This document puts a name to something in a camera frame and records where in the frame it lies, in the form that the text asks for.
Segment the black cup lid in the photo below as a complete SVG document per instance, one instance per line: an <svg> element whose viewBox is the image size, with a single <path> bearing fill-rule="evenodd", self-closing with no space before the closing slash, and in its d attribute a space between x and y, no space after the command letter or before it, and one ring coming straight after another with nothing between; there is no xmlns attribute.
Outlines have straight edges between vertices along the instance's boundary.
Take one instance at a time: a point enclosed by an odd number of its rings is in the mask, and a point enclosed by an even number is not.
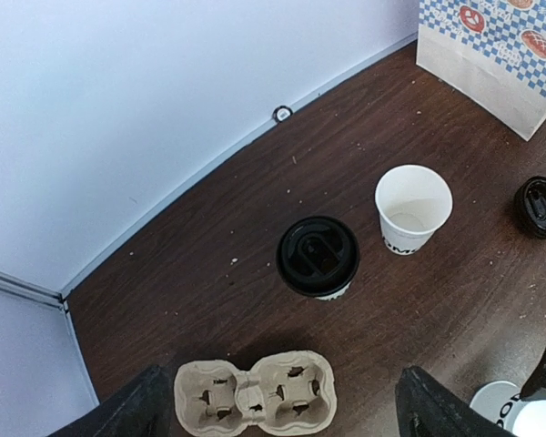
<svg viewBox="0 0 546 437"><path fill-rule="evenodd" d="M360 262L359 244L342 221L310 216L292 224L278 242L277 270L297 294L316 299L351 283Z"/></svg>

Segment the white paper cup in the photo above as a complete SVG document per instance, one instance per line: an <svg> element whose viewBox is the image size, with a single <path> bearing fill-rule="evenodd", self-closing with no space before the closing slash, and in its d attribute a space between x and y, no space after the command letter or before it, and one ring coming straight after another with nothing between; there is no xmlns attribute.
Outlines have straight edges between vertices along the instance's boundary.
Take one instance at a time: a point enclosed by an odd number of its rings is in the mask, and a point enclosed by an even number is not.
<svg viewBox="0 0 546 437"><path fill-rule="evenodd" d="M340 298L341 296L343 296L347 290L349 289L351 283L347 283L344 287L342 287L341 289L331 293L331 294L328 294L328 295L325 295L325 296L319 296L317 297L317 300L322 300L322 301L329 301L329 300L335 300L335 299L338 299Z"/></svg>
<svg viewBox="0 0 546 437"><path fill-rule="evenodd" d="M483 385L470 401L479 415L515 436L546 437L546 401L522 401L509 381Z"/></svg>

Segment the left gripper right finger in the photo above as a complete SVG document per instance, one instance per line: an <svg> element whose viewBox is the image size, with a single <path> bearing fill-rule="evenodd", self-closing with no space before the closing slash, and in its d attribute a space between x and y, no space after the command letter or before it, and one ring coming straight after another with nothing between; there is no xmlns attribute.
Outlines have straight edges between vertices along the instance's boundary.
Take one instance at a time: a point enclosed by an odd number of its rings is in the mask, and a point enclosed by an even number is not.
<svg viewBox="0 0 546 437"><path fill-rule="evenodd" d="M419 366L402 371L395 396L399 436L512 436Z"/></svg>

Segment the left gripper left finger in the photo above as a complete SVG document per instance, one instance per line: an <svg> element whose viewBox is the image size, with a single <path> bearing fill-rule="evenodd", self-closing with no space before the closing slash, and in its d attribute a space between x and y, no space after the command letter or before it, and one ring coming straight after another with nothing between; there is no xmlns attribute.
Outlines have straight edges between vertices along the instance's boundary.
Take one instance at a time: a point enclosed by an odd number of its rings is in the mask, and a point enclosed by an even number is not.
<svg viewBox="0 0 546 437"><path fill-rule="evenodd" d="M54 436L168 436L173 410L170 379L152 365L85 416Z"/></svg>

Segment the blue checkered paper bag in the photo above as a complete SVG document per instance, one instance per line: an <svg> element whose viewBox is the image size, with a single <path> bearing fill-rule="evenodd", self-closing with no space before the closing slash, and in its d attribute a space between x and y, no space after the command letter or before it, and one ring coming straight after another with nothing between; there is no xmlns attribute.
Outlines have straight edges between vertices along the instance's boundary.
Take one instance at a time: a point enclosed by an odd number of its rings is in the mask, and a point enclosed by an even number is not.
<svg viewBox="0 0 546 437"><path fill-rule="evenodd" d="M530 140L546 120L546 1L422 1L416 62Z"/></svg>

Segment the white paper cups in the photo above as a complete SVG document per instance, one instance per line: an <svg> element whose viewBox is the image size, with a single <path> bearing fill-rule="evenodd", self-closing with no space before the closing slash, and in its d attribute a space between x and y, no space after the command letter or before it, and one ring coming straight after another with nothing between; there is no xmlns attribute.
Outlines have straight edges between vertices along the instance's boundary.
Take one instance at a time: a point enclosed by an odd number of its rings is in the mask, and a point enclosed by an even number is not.
<svg viewBox="0 0 546 437"><path fill-rule="evenodd" d="M375 189L381 237L400 256L420 250L449 219L453 197L445 179L420 165L387 171Z"/></svg>

